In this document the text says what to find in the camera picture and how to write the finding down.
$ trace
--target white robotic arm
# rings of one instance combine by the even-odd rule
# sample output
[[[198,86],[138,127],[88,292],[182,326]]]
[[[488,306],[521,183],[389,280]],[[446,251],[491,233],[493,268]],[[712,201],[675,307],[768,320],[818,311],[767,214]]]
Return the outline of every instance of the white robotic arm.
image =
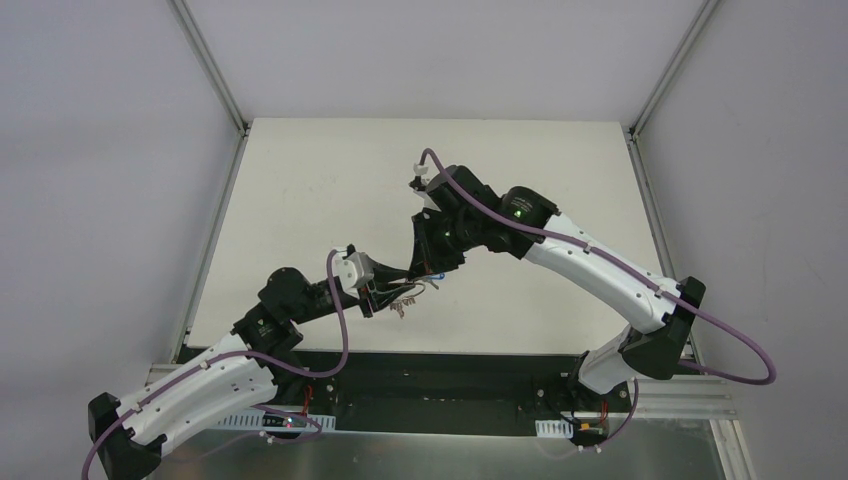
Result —
[[[436,161],[428,149],[421,164],[427,155]],[[692,313],[672,300],[682,298],[697,307],[704,294],[702,283],[694,278],[678,283],[622,260],[533,190],[513,187],[498,196],[464,166],[437,166],[440,173],[432,181],[425,181],[417,166],[410,183],[426,200],[422,213],[412,219],[412,274],[458,268],[465,262],[463,252],[477,246],[526,259],[573,281],[630,324],[601,348],[583,355],[579,368],[569,375],[570,388],[579,384],[603,395],[636,373],[671,378],[694,321]],[[632,273],[650,278],[656,289]]]
[[[222,417],[278,397],[301,376],[337,373],[343,361],[338,370],[324,372],[329,375],[299,368],[291,354],[302,339],[296,323],[353,306],[371,316],[414,288],[416,280],[458,268],[465,262],[463,253],[477,246],[559,273],[630,324],[606,345],[581,356],[568,375],[570,392],[604,395],[636,373],[671,378],[694,320],[693,314],[672,300],[681,298],[697,307],[703,284],[692,278],[678,283],[616,260],[650,277],[657,286],[652,290],[622,271],[621,265],[592,252],[594,248],[608,254],[612,250],[536,192],[514,187],[499,197],[466,167],[440,166],[440,170],[426,182],[418,166],[410,183],[424,197],[425,206],[412,217],[415,241],[409,269],[381,265],[352,246],[338,258],[328,259],[329,278],[318,283],[309,283],[294,268],[281,268],[259,292],[259,304],[220,342],[136,393],[120,399],[104,393],[92,400],[92,451],[100,455],[107,476],[142,478],[158,466],[162,456]],[[576,239],[585,247],[558,236]],[[344,326],[342,331],[345,358]]]
[[[579,238],[593,247],[615,254],[609,247],[577,227],[565,215],[552,216],[545,225],[545,230]],[[638,372],[625,362],[619,352],[627,342],[631,327],[642,334],[660,330],[666,326],[666,319],[674,312],[676,305],[662,296],[657,296],[656,292],[605,259],[592,255],[591,249],[581,250],[562,240],[546,238],[542,243],[531,246],[524,259],[571,280],[612,307],[630,324],[620,335],[586,355],[579,370],[580,383],[595,393],[605,394],[635,376]],[[643,275],[653,278],[664,290],[676,289],[677,281],[627,263]]]

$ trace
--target white cable clip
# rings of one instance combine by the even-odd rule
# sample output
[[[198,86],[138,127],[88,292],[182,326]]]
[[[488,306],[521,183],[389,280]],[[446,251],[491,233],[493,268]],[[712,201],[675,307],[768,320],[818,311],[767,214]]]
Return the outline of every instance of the white cable clip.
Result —
[[[427,165],[419,165],[418,162],[412,164],[412,171],[415,172],[416,177],[423,177],[427,174],[427,169],[430,168]]]

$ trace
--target white wall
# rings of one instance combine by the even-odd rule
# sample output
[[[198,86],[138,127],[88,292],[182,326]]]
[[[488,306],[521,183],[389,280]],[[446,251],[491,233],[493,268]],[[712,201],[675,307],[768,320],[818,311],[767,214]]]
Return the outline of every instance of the white wall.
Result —
[[[164,354],[232,159],[167,3],[124,3],[0,6],[5,479],[79,478],[86,404]]]
[[[734,388],[764,479],[848,471],[846,21],[840,0],[725,2],[643,137],[678,275],[777,363],[775,385]],[[762,375],[727,336],[698,339]]]
[[[432,147],[505,195],[526,185],[589,235],[658,271],[650,227],[621,125],[615,122],[256,119],[215,246],[188,344],[207,347],[256,305],[282,266],[310,281],[353,243],[376,261],[409,268],[412,222],[423,202],[407,186]],[[432,178],[438,171],[430,166]],[[350,309],[354,351],[583,353],[627,325],[617,312],[551,271],[485,247],[428,288],[403,320]],[[335,315],[298,327],[299,348],[337,350]]]
[[[189,3],[251,119],[630,123],[701,2]]]

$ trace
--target purple cable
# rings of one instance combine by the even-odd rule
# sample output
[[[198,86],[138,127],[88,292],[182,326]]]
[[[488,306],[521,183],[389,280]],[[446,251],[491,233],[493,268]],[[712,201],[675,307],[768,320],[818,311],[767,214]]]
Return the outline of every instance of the purple cable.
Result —
[[[348,358],[348,355],[349,355],[350,352],[348,350],[347,322],[345,321],[345,317],[344,317],[344,308],[342,307],[342,301],[339,298],[339,291],[338,291],[338,288],[336,288],[336,282],[333,281],[333,258],[335,258],[336,254],[337,254],[337,252],[335,250],[333,250],[332,252],[330,252],[330,255],[327,256],[327,279],[329,280],[327,283],[329,283],[329,285],[330,285],[330,296],[333,297],[333,305],[335,305],[335,307],[336,307],[336,314],[339,316],[339,326],[341,327],[341,330],[342,330],[342,356],[339,359],[338,365],[331,368],[330,370],[327,370],[326,372],[310,372],[309,370],[297,368],[295,366],[281,362],[280,360],[277,360],[274,357],[271,357],[269,355],[265,355],[264,353],[254,352],[252,350],[222,353],[220,355],[217,355],[217,356],[209,359],[207,361],[207,364],[211,366],[211,365],[214,365],[214,364],[216,364],[216,363],[218,363],[222,360],[226,360],[228,358],[247,357],[247,358],[258,358],[259,360],[266,361],[266,362],[271,363],[271,364],[273,364],[277,367],[280,367],[284,370],[287,370],[291,373],[294,373],[296,375],[302,375],[304,377],[327,378],[327,377],[332,377],[333,375],[339,373],[342,370],[342,368],[344,368],[345,364],[347,363],[347,358]],[[186,378],[194,375],[195,373],[197,373],[200,370],[202,370],[200,365],[196,365],[196,366],[186,370],[185,372],[177,375],[171,381],[169,381],[165,385],[162,385],[161,387],[159,387],[159,389],[157,389],[155,392],[153,392],[150,395],[139,400],[138,406],[144,407],[145,405],[148,405],[150,402],[152,402],[153,400],[158,398],[160,395],[162,395],[163,393],[165,393],[168,390],[170,390],[171,388],[173,388],[174,385],[177,385],[178,383],[180,383],[183,380],[185,380]],[[308,423],[313,424],[313,425],[317,425],[318,428],[319,428],[318,433],[320,433],[320,431],[321,431],[321,426],[317,422],[314,422],[314,420],[308,419],[306,417],[301,417],[300,415],[280,412],[279,410],[268,409],[268,407],[264,407],[264,406],[257,406],[255,408],[259,408],[260,410],[268,411],[270,413],[280,413],[280,414],[287,415],[287,416],[290,416],[290,417],[303,418]],[[135,413],[136,412],[133,409],[127,410],[123,415],[121,415],[117,420],[115,420],[111,425],[109,425],[109,427],[107,427],[106,430],[104,430],[103,433],[99,437],[97,437],[97,440],[94,441],[94,444],[91,446],[91,449],[88,451],[88,455],[86,455],[86,457],[85,457],[85,462],[83,462],[83,465],[82,465],[82,480],[88,480],[88,471],[91,469],[91,463],[94,461],[94,456],[97,455],[97,450],[103,445],[103,442],[106,441],[106,439],[109,437],[109,435],[111,435],[121,424],[123,424],[125,421],[127,421],[128,418],[135,415]],[[306,441],[307,439],[314,438],[315,436],[317,436],[317,434],[307,435],[306,436],[307,438],[304,439],[304,440],[301,440],[301,441]],[[284,441],[280,440],[277,443],[299,443],[299,442],[293,442],[293,441],[285,441],[284,442]]]
[[[168,457],[168,461],[173,462],[173,463],[196,462],[196,461],[202,460],[202,459],[204,459],[204,458],[206,458],[210,455],[214,455],[214,454],[220,452],[221,450],[224,450],[224,449],[230,447],[231,445],[234,445],[234,444],[236,444],[236,443],[238,443],[238,442],[240,442],[240,441],[242,441],[246,438],[251,438],[251,437],[257,437],[258,436],[260,438],[270,438],[273,443],[276,443],[278,445],[290,445],[290,444],[293,444],[293,443],[303,443],[303,442],[308,442],[310,440],[313,440],[318,435],[321,435],[321,432],[324,431],[324,427],[322,427],[320,423],[316,422],[315,420],[313,420],[309,417],[305,417],[305,416],[297,414],[297,413],[284,412],[282,410],[277,410],[277,409],[274,409],[274,408],[271,408],[271,407],[266,407],[265,405],[254,405],[253,408],[255,408],[257,410],[262,410],[263,412],[272,413],[274,415],[280,415],[282,417],[291,417],[291,418],[300,420],[302,422],[305,422],[305,423],[312,425],[313,427],[317,428],[318,430],[315,431],[315,432],[312,432],[312,433],[308,433],[308,434],[300,434],[295,438],[277,438],[277,437],[274,437],[274,436],[264,436],[264,435],[261,435],[257,432],[249,432],[249,433],[245,433],[243,435],[239,435],[235,438],[232,438],[232,439],[228,440],[227,442],[225,442],[221,445],[218,445],[217,447],[213,448],[212,450],[209,450],[208,452],[203,453],[201,455],[197,455],[197,456],[191,457],[191,458],[171,458],[171,457]]]
[[[688,310],[689,312],[693,313],[694,315],[696,315],[698,317],[703,318],[707,322],[715,325],[716,327],[720,328],[721,330],[729,333],[731,336],[739,339],[742,343],[747,345],[748,348],[753,350],[754,353],[756,353],[760,357],[760,359],[762,359],[763,363],[766,366],[766,369],[768,370],[768,375],[766,375],[765,378],[740,377],[740,376],[733,375],[733,374],[730,374],[730,373],[722,372],[720,370],[716,370],[716,369],[711,368],[711,367],[705,367],[705,366],[702,366],[702,365],[698,365],[696,363],[689,362],[689,361],[686,361],[686,360],[681,360],[680,365],[687,367],[687,368],[691,368],[692,370],[696,370],[696,371],[699,371],[699,372],[702,372],[702,373],[708,373],[710,375],[715,375],[717,377],[726,378],[727,380],[731,380],[731,381],[739,382],[739,383],[746,383],[746,384],[749,384],[749,385],[768,385],[768,384],[774,383],[775,379],[777,379],[777,369],[775,368],[774,362],[772,362],[771,357],[769,357],[768,353],[766,353],[766,351],[762,347],[757,345],[757,343],[754,342],[754,340],[752,340],[750,337],[748,337],[744,333],[740,332],[739,330],[736,330],[735,328],[731,327],[730,325],[727,325],[726,323],[724,323],[721,320],[719,320],[718,318],[710,315],[709,313],[706,313],[706,312],[698,309],[697,307],[690,305],[688,302],[674,296],[673,294],[666,292],[666,291],[663,291],[663,290],[660,290],[659,285],[655,284],[650,279],[648,279],[647,277],[645,277],[644,275],[642,275],[641,273],[637,272],[635,269],[630,267],[630,265],[627,265],[623,261],[619,260],[618,257],[616,257],[615,255],[612,255],[611,253],[609,253],[605,250],[602,250],[602,249],[597,248],[597,247],[592,247],[587,242],[580,240],[579,238],[564,235],[562,233],[550,232],[550,231],[547,231],[547,230],[543,230],[541,228],[528,227],[527,225],[522,225],[522,224],[514,222],[514,221],[512,221],[512,220],[510,220],[506,217],[498,215],[497,213],[495,213],[494,211],[492,211],[491,209],[489,209],[488,207],[486,207],[485,205],[480,203],[480,201],[478,201],[471,194],[466,192],[461,186],[459,186],[459,184],[456,182],[456,180],[454,180],[453,177],[451,177],[445,171],[445,167],[442,165],[442,162],[439,161],[439,157],[436,155],[436,152],[434,152],[432,149],[430,149],[430,148],[424,149],[424,151],[421,153],[421,160],[419,162],[419,165],[424,165],[424,163],[427,161],[427,156],[429,156],[433,160],[433,163],[436,165],[436,168],[439,170],[439,173],[441,173],[445,177],[445,180],[448,182],[448,184],[451,187],[453,187],[453,189],[456,191],[456,193],[458,193],[462,198],[464,198],[468,203],[473,205],[475,208],[477,208],[478,210],[483,212],[487,217],[489,217],[492,220],[495,220],[496,222],[499,222],[503,225],[506,225],[507,227],[514,228],[514,229],[520,230],[522,232],[530,233],[530,234],[533,234],[533,235],[541,235],[543,237],[555,238],[557,240],[561,240],[563,242],[570,243],[574,246],[577,246],[580,249],[584,249],[584,250],[589,249],[592,253],[594,253],[594,254],[598,255],[599,257],[601,257],[601,258],[607,260],[608,262],[612,263],[613,265],[615,265],[616,267],[618,267],[619,269],[621,269],[622,271],[624,271],[625,273],[627,273],[631,277],[635,278],[636,280],[638,280],[639,282],[644,284],[649,289],[653,290],[654,292],[659,292],[664,298],[667,298],[668,300],[674,302],[676,305]]]

